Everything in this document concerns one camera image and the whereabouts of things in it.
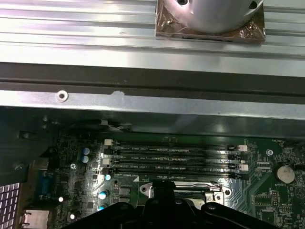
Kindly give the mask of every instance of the small electronic component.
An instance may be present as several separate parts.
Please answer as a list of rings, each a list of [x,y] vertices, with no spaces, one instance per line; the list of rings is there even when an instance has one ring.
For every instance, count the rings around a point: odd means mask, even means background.
[[[111,161],[110,158],[104,158],[104,159],[102,160],[102,164],[103,164],[103,165],[110,165],[110,161]]]
[[[119,194],[123,196],[127,196],[130,194],[130,188],[129,187],[120,187]]]
[[[295,172],[288,165],[279,167],[276,171],[276,176],[284,184],[290,184],[295,180]]]
[[[112,146],[113,145],[113,140],[112,139],[105,139],[104,140],[104,145],[105,146]]]
[[[74,188],[75,188],[75,189],[80,189],[80,188],[81,188],[81,182],[80,182],[80,181],[76,181],[76,182],[74,183]]]
[[[94,205],[93,202],[88,202],[88,203],[87,203],[87,208],[88,208],[88,209],[92,209],[92,208],[93,208],[93,205]]]
[[[108,207],[108,205],[102,204],[102,205],[99,206],[98,210],[99,211],[104,210],[106,207]]]
[[[120,197],[119,202],[129,203],[130,199],[129,197]]]
[[[111,176],[109,174],[105,175],[105,180],[111,180]]]
[[[92,162],[91,167],[97,168],[99,166],[99,163],[97,161]]]
[[[106,199],[106,197],[109,195],[109,191],[104,190],[102,192],[99,193],[99,198],[100,199]]]
[[[82,158],[81,158],[81,161],[83,162],[83,163],[88,163],[89,162],[89,157],[88,156],[83,156]]]
[[[89,153],[90,153],[90,149],[89,148],[82,149],[82,154],[88,155]]]
[[[103,175],[108,175],[109,174],[109,168],[102,168],[102,174]]]

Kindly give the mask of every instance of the electrolytic capacitor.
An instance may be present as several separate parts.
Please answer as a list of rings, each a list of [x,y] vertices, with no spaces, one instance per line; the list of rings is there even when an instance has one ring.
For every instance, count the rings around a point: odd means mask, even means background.
[[[82,158],[81,158],[81,161],[83,162],[83,163],[88,163],[89,162],[89,157],[88,156],[83,156]]]
[[[90,153],[90,149],[89,148],[82,149],[82,154],[88,155],[89,153]]]
[[[109,195],[109,191],[104,190],[102,192],[99,193],[99,198],[100,199],[106,199],[106,197]]]

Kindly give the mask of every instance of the ram slot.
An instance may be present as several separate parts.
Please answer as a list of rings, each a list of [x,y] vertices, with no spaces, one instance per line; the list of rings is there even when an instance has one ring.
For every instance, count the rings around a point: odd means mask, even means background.
[[[153,160],[114,160],[115,164],[119,165],[145,165],[145,166],[179,166],[179,167],[193,167],[193,168],[227,168],[238,169],[238,164],[232,163],[209,163],[209,162],[180,162],[180,161],[153,161]]]
[[[120,156],[179,156],[179,157],[204,157],[204,158],[215,158],[215,159],[230,159],[238,160],[239,155],[235,154],[219,154],[219,153],[202,153],[202,152],[150,152],[150,151],[135,151],[135,150],[115,150],[113,152],[115,155]]]
[[[114,168],[114,174],[150,175],[150,176],[169,176],[187,177],[188,179],[198,179],[198,177],[219,177],[219,178],[241,178],[242,176],[234,172],[200,172],[200,171],[171,171],[171,170],[146,170],[137,168]]]

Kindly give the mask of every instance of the memory module slot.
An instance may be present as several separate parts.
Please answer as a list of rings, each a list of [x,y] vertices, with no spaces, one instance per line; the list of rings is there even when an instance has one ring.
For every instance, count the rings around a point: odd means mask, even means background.
[[[205,168],[228,168],[228,169],[238,169],[239,164],[231,163],[209,163],[202,160],[201,162],[183,162],[183,161],[155,161],[155,160],[125,160],[119,159],[114,160],[114,164],[119,165],[145,165],[145,166],[179,166],[179,167],[205,167]]]
[[[174,157],[178,156],[181,158],[186,157],[200,157],[200,158],[214,158],[214,159],[228,159],[228,160],[238,160],[240,159],[239,155],[236,154],[219,154],[215,152],[163,152],[163,151],[135,151],[135,150],[114,150],[113,154],[120,156],[150,156],[150,157]]]
[[[221,177],[221,178],[242,178],[241,174],[230,172],[201,172],[201,171],[177,171],[161,169],[138,169],[138,168],[112,168],[114,174],[131,174],[131,175],[150,175],[150,176],[169,176],[169,177],[186,177],[187,179],[198,179],[198,177]]]
[[[200,147],[196,145],[179,145],[176,144],[176,146],[165,146],[164,143],[125,143],[125,142],[120,142],[119,147],[124,147],[124,148],[149,148],[149,149],[177,149],[177,150],[182,150],[182,149],[190,149],[190,150],[206,150],[206,149],[211,149],[211,150],[236,150],[238,151],[239,146],[222,146],[222,145],[202,145]]]
[[[239,165],[239,160],[231,160],[228,158],[197,158],[197,157],[163,157],[163,156],[137,156],[137,155],[108,155],[108,158],[112,160],[120,160],[120,161],[144,161],[147,163],[183,163],[190,165],[201,165],[206,163],[227,163],[227,164],[236,164]]]

